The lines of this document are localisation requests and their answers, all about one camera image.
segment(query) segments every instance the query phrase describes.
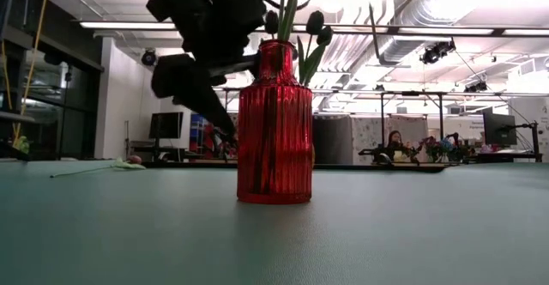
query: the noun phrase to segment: table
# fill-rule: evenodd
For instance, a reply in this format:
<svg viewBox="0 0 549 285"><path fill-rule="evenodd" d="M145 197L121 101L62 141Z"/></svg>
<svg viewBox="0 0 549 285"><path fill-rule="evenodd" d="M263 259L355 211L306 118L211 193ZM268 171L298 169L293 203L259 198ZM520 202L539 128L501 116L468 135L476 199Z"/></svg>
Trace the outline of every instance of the table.
<svg viewBox="0 0 549 285"><path fill-rule="evenodd" d="M0 163L0 284L549 283L549 164L315 171L308 204L234 169Z"/></svg>

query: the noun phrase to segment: ceiling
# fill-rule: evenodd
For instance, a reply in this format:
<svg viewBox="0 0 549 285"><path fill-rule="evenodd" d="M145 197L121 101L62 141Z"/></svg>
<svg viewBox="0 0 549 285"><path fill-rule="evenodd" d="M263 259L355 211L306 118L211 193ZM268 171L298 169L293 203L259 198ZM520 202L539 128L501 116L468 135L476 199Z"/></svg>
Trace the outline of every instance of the ceiling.
<svg viewBox="0 0 549 285"><path fill-rule="evenodd" d="M145 8L148 0L52 1L82 21L154 21ZM401 17L407 13L412 14L413 7L416 7L421 11L420 14L431 15L433 18L430 22L437 24L484 27L549 26L549 0L371 0L371 3L378 24L398 24ZM325 14L326 22L370 23L368 0L312 0L311 6L298 12L296 22L305 23L309 13L318 9ZM160 55L182 52L182 40L177 32L115 32L107 35L115 37L118 46L135 58L148 47L157 48ZM251 51L256 50L253 45L258 43L253 39L258 40L261 37L265 38L266 35L250 36ZM320 65L323 72L315 76L310 88L372 90L376 85L383 84L386 90L424 88L445 91L454 89L461 92L465 85L477 81L475 74L486 74L483 78L491 90L509 91L509 73L516 72L520 64L534 58L549 57L549 39L460 37L455 38L457 53L450 53L436 64L424 65L419 61L419 56L425 46L432 44L432 41L420 42L414 50L407 52L397 67L383 67L375 56L371 56L371 36L335 36L331 50L327 50ZM536 73L537 76L546 77L545 69L537 69ZM229 77L228 85L242 86L249 81L248 76L234 75ZM532 92L540 92L535 86L532 89ZM352 106L355 98L356 95L347 104Z"/></svg>

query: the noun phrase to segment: teal tabletop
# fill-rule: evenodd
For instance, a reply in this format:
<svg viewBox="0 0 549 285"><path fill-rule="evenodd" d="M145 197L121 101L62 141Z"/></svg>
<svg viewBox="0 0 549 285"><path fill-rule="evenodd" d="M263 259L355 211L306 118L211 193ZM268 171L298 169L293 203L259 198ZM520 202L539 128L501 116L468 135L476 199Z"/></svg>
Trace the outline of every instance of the teal tabletop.
<svg viewBox="0 0 549 285"><path fill-rule="evenodd" d="M315 171L308 204L236 170L0 163L0 284L549 284L549 166Z"/></svg>

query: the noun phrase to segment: vase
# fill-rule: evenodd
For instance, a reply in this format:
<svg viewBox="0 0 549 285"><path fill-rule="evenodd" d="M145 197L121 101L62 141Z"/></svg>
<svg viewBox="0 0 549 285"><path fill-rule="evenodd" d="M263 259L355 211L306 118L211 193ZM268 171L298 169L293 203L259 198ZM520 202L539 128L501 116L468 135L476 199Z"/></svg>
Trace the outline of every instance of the vase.
<svg viewBox="0 0 549 285"><path fill-rule="evenodd" d="M293 45L259 47L256 80L240 92L238 200L305 203L311 200L312 92L293 75Z"/></svg>

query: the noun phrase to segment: red glass vase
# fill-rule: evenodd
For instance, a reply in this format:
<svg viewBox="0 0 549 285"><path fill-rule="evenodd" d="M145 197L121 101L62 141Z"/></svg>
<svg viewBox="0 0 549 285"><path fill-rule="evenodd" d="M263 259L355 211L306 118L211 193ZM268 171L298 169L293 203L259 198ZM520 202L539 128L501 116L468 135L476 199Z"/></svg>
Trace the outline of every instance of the red glass vase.
<svg viewBox="0 0 549 285"><path fill-rule="evenodd" d="M293 45L259 47L259 76L240 92L238 191L247 203L311 200L312 92L293 75Z"/></svg>

